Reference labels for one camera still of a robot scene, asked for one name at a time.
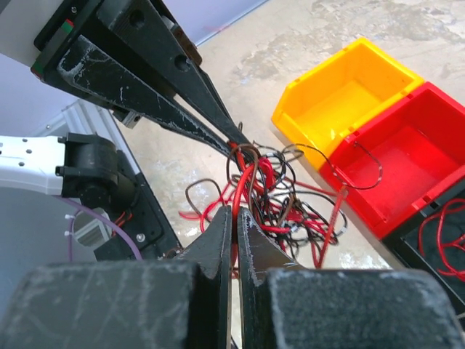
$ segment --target yellow storage bin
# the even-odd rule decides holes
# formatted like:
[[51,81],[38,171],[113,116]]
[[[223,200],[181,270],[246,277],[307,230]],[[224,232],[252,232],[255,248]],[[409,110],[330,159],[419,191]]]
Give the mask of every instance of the yellow storage bin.
[[[424,80],[365,38],[291,82],[272,116],[293,143],[305,143],[329,157],[341,141]],[[325,159],[302,148],[319,170]]]

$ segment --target gray floor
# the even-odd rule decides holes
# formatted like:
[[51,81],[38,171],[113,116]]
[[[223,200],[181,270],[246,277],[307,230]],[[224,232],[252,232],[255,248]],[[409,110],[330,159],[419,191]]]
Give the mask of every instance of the gray floor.
[[[465,1],[269,0],[200,51],[203,69],[232,117],[244,123],[249,139],[279,148],[285,140],[270,118],[287,83],[359,36],[465,103]],[[188,209],[184,189],[202,177],[224,184],[225,159],[148,121],[124,134],[179,238],[189,244],[199,229],[177,214]],[[296,171],[300,180],[320,182],[302,166]],[[214,199],[213,188],[197,188],[195,197],[206,204]],[[330,248],[325,266],[386,268],[366,239],[368,231],[355,218],[352,221],[340,246]],[[302,251],[299,261],[311,266],[310,253]],[[237,292],[233,301],[233,336],[238,339]]]

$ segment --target screw hole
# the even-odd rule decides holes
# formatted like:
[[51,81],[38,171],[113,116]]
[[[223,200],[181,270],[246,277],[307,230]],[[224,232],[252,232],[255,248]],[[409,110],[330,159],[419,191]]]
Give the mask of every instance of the screw hole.
[[144,26],[144,23],[144,14],[142,13],[142,11],[135,9],[129,16],[129,24],[131,24],[136,29],[140,29]]
[[184,55],[179,55],[174,58],[174,65],[180,71],[188,71],[190,67],[190,62],[187,60],[187,57]]

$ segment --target scratched surface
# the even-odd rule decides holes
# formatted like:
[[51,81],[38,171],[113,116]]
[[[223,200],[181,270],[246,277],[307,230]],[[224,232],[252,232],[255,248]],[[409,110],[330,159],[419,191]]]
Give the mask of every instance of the scratched surface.
[[279,349],[465,348],[446,293],[425,272],[274,270],[268,286]]
[[12,299],[0,347],[183,348],[196,271],[183,261],[40,267]]
[[[269,0],[199,50],[203,69],[232,118],[244,123],[246,136],[281,148],[285,140],[270,118],[285,86],[358,36],[368,37],[465,103],[465,1]],[[178,215],[189,209],[184,189],[202,177],[224,185],[224,156],[146,120],[123,132],[179,239],[189,244],[200,229]],[[308,168],[296,164],[295,169],[300,180],[323,184]],[[208,184],[194,187],[191,196],[200,208],[216,198]],[[311,202],[329,214],[329,206]],[[347,213],[349,230],[339,246],[328,250],[325,267],[388,268],[384,254],[380,257],[368,242],[366,228]],[[302,249],[298,261],[312,265],[308,249]],[[233,284],[232,334],[240,342],[237,282]]]

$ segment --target plastic bin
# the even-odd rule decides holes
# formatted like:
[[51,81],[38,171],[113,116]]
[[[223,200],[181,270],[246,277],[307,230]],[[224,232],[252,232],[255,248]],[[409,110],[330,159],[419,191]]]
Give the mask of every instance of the plastic bin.
[[[423,82],[361,38],[291,82],[272,122],[291,142],[311,145],[330,156],[347,135]],[[302,150],[319,170],[324,158]]]
[[[378,238],[465,177],[465,108],[433,84],[425,83],[347,137],[331,155],[337,173],[350,185],[348,204]],[[341,187],[328,164],[320,170]]]
[[[437,250],[437,227],[439,220],[433,220],[424,226],[422,242],[424,255],[419,251],[419,227],[429,216],[438,213],[453,198],[465,198],[465,180],[449,188],[439,198],[397,227],[383,243],[394,253],[398,260],[408,268],[422,269],[432,274],[444,290],[457,315],[465,313],[465,283],[455,276],[444,276],[437,269],[446,270]],[[447,214],[442,241],[452,241],[463,234],[465,228],[465,211]],[[448,262],[458,270],[465,268],[464,252],[460,249],[446,249]],[[465,329],[465,318],[460,319]]]

